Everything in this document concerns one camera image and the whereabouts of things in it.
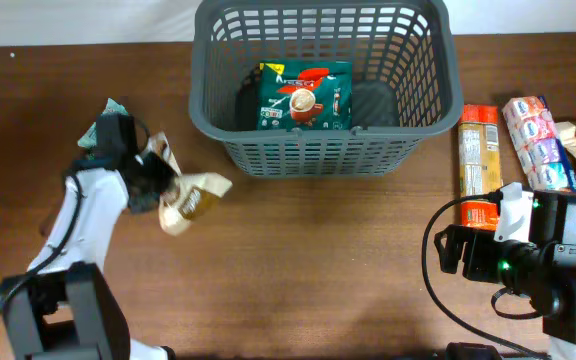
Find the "beige brown bread bag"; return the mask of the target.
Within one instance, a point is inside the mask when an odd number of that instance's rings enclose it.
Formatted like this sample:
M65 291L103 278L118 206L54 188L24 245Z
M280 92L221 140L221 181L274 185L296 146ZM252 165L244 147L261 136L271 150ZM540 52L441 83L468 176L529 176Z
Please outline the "beige brown bread bag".
M172 178L159 196L159 223L164 232L177 236L211 210L231 189L232 182L214 173L184 174L164 132L149 137L142 158L156 155L171 170Z

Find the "teal wet wipes pack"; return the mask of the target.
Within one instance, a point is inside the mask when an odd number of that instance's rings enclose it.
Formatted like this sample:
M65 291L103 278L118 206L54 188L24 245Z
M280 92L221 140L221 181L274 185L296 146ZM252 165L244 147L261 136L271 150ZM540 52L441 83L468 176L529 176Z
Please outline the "teal wet wipes pack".
M110 114L128 115L129 112L123 105L119 104L112 98L108 98L106 106L102 111L102 115L110 115ZM77 141L77 146L83 149L91 149L96 145L97 145L97 129L96 129L96 123L93 123L84 133L84 135Z

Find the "orange spaghetti package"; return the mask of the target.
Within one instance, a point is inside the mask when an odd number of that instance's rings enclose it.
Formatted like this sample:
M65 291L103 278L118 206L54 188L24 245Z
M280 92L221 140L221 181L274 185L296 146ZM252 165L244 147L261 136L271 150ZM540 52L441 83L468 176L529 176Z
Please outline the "orange spaghetti package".
M503 186L498 134L498 109L465 105L458 121L460 196L494 192ZM499 222L497 205L469 200L460 205L461 224L494 231Z

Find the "green Nescafe coffee bag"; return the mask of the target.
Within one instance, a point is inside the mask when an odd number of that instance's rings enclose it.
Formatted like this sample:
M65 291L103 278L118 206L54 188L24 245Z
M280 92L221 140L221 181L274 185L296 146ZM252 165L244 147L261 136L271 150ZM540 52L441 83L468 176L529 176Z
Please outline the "green Nescafe coffee bag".
M267 60L259 64L259 130L348 130L352 64Z

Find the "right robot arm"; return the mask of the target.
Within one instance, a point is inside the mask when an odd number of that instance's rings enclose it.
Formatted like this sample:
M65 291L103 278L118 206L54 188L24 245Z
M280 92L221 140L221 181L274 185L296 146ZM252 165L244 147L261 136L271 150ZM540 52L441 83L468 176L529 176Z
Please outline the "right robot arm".
M435 245L440 268L528 298L550 338L547 359L576 359L576 193L541 190L529 205L528 239L451 224L422 244Z

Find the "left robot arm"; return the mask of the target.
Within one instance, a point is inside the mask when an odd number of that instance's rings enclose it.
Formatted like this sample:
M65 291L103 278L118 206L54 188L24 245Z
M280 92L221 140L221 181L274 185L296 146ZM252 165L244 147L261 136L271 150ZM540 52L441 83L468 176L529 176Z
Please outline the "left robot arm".
M64 173L64 198L46 242L28 269L0 283L0 324L17 359L174 358L167 346L133 339L103 275L124 211L159 204L173 169L139 142L141 121L105 114L96 142Z

